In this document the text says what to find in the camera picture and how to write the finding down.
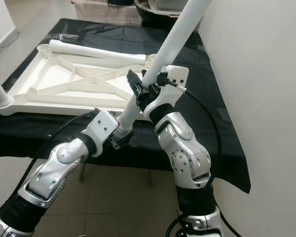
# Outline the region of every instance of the table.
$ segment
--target table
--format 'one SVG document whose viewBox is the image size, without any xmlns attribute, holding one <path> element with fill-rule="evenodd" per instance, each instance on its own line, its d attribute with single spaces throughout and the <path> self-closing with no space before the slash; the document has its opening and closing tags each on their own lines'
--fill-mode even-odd
<svg viewBox="0 0 296 237">
<path fill-rule="evenodd" d="M 71 43 L 78 45 L 149 55 L 157 53 L 169 31 L 170 29 L 61 19 L 41 43 L 48 43 L 51 35 L 72 34 L 78 35 L 78 38 Z M 34 49 L 6 80 L 2 85 L 6 91 L 9 91 L 36 54 L 37 50 Z M 198 33 L 190 36 L 174 65 L 189 68 L 186 87 L 208 105 L 219 125 L 223 156 L 218 177 L 249 193 L 251 184 L 246 158 Z M 214 162 L 217 155 L 216 137 L 205 112 L 186 95 L 179 99 L 175 108 L 192 127 L 197 140 L 207 148 Z M 47 136 L 71 118 L 72 116 L 31 113 L 0 116 L 0 157 L 33 157 Z M 56 137 L 41 158 L 48 158 L 50 150 L 55 145 L 64 142 L 69 135 L 82 131 L 88 123 L 89 119 L 84 118 L 71 124 Z M 167 155 L 158 144 L 152 125 L 147 121 L 136 121 L 133 130 L 134 135 L 125 147 L 118 151 L 107 148 L 100 157 L 89 157 L 86 162 L 172 171 Z"/>
</svg>

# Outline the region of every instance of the white wall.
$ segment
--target white wall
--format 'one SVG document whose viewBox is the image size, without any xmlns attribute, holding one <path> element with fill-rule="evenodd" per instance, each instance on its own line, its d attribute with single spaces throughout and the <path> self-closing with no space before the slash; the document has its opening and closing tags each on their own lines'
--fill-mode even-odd
<svg viewBox="0 0 296 237">
<path fill-rule="evenodd" d="M 252 182 L 218 203 L 244 237 L 296 236 L 296 0 L 213 0 L 199 32 Z"/>
<path fill-rule="evenodd" d="M 16 32 L 4 0 L 0 0 L 0 45 L 9 43 L 9 40 L 16 35 Z"/>
</svg>

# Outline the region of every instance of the baseboard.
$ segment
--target baseboard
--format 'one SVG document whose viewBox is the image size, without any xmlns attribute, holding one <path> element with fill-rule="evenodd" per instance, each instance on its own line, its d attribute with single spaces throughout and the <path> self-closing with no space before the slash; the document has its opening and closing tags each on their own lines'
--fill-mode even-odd
<svg viewBox="0 0 296 237">
<path fill-rule="evenodd" d="M 7 45 L 9 44 L 12 40 L 15 39 L 15 37 L 17 37 L 17 34 L 18 34 L 18 30 L 14 27 L 11 31 L 9 31 L 5 37 L 3 37 L 1 40 L 0 40 L 0 45 Z"/>
</svg>

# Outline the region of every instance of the black tablecloth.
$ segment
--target black tablecloth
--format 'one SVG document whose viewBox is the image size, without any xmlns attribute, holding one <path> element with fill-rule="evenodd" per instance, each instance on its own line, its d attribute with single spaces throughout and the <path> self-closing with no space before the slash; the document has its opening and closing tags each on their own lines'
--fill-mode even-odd
<svg viewBox="0 0 296 237">
<path fill-rule="evenodd" d="M 117 26 L 102 23 L 61 19 L 41 43 L 48 43 L 54 34 L 78 35 L 72 43 L 121 53 L 157 53 L 169 29 Z M 6 91 L 13 86 L 31 60 L 35 49 L 3 84 Z M 222 165 L 218 177 L 245 192 L 250 191 L 247 162 L 237 134 L 229 118 L 221 93 L 198 33 L 193 33 L 176 58 L 174 65 L 189 68 L 186 87 L 200 98 L 213 113 L 222 134 Z M 195 132 L 197 140 L 207 148 L 212 160 L 216 159 L 217 144 L 212 125 L 205 112 L 191 99 L 183 95 L 176 109 Z M 15 113 L 0 116 L 0 157 L 32 157 L 49 134 L 71 119 L 72 116 Z M 79 132 L 88 124 L 88 118 L 77 121 L 57 136 L 42 158 L 48 158 L 53 146 L 69 135 Z M 128 166 L 148 169 L 172 170 L 169 159 L 160 148 L 152 125 L 136 121 L 134 135 L 127 146 L 119 151 L 106 149 L 99 158 L 89 157 L 88 163 Z"/>
</svg>

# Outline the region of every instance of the black plastic sheet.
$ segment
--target black plastic sheet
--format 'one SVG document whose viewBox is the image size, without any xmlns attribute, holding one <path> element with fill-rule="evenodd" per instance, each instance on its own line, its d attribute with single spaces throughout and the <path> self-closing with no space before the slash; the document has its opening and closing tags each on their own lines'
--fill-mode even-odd
<svg viewBox="0 0 296 237">
<path fill-rule="evenodd" d="M 115 52 L 149 55 L 158 52 L 169 31 L 170 29 L 61 19 L 41 43 L 48 43 L 50 39 L 62 39 L 64 42 Z M 34 49 L 8 78 L 3 85 L 6 91 L 9 91 L 36 54 L 37 50 Z M 218 177 L 249 193 L 251 184 L 246 158 L 198 33 L 190 36 L 174 65 L 189 68 L 186 87 L 209 107 L 218 122 L 222 134 L 223 154 Z M 185 95 L 177 102 L 176 109 L 192 127 L 197 140 L 207 148 L 212 161 L 215 161 L 216 137 L 205 112 Z M 32 157 L 47 136 L 71 118 L 72 116 L 29 113 L 0 116 L 0 157 Z M 69 135 L 80 132 L 88 123 L 88 118 L 85 118 L 70 125 L 57 136 L 41 158 L 48 158 L 50 150 L 55 145 L 63 142 Z M 119 151 L 107 148 L 99 158 L 89 157 L 87 162 L 172 171 L 167 155 L 158 144 L 152 125 L 147 121 L 136 121 L 133 130 L 134 135 L 127 146 Z"/>
</svg>

